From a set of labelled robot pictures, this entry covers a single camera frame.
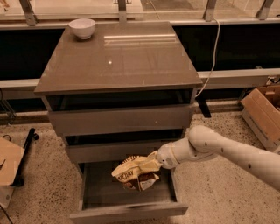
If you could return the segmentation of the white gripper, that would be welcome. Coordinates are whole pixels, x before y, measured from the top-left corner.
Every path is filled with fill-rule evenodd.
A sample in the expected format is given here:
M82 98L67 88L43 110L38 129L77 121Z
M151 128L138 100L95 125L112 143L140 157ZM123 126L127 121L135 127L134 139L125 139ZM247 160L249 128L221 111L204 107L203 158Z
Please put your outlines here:
M179 162L173 153L173 143L162 145L157 152L153 151L139 162L143 172L157 172L161 166L165 169L173 169L178 165Z

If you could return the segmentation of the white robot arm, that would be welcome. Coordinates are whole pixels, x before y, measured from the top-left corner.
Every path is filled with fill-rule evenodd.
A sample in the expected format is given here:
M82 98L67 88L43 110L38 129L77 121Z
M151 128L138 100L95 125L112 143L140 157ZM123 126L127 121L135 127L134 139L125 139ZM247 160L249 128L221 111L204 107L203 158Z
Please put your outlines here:
M280 156L222 136L203 125L190 128L187 137L162 145L149 157L157 170L173 169L184 162L202 162L220 155L265 184L280 191Z

